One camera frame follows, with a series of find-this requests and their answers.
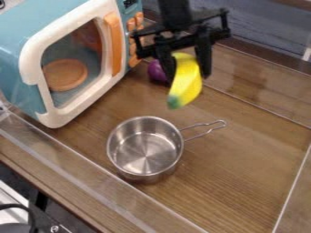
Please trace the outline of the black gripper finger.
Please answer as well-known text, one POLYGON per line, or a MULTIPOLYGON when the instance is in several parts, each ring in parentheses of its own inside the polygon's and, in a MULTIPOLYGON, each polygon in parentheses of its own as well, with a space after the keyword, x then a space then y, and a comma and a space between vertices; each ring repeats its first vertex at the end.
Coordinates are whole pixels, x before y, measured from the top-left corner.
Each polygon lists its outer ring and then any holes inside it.
POLYGON ((176 61, 170 55, 170 48, 164 37, 157 37, 154 39, 154 54, 166 77, 166 83, 170 84, 176 72, 176 61))
POLYGON ((204 25, 196 29, 194 51, 200 74, 208 78, 210 74, 210 41, 209 29, 204 25))

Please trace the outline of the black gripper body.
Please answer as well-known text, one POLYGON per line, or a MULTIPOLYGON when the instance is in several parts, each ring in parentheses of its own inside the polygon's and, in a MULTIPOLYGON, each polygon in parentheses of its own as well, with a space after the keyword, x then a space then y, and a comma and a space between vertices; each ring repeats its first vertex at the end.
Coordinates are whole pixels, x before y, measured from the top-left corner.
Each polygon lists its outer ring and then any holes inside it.
POLYGON ((162 14, 161 22, 137 29, 130 33, 136 43, 136 56, 156 58, 154 40, 164 37, 168 41, 170 51, 194 46, 196 29, 204 25, 209 29, 210 45, 216 41, 230 36, 230 29, 226 24, 228 11, 224 8, 201 12, 202 16, 185 12, 181 16, 162 14))

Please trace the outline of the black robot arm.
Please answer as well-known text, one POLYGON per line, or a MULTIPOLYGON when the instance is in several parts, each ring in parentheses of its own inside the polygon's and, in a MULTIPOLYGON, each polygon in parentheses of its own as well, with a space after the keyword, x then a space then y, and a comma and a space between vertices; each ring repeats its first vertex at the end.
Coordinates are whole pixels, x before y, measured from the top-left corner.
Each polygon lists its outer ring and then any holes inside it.
POLYGON ((186 47, 194 48, 198 74, 210 75, 210 48, 213 44, 230 37, 225 8, 190 10, 189 0, 157 0, 158 23, 129 34, 136 44, 136 56, 152 57, 158 61, 169 82, 174 79, 176 58, 172 52, 186 47))

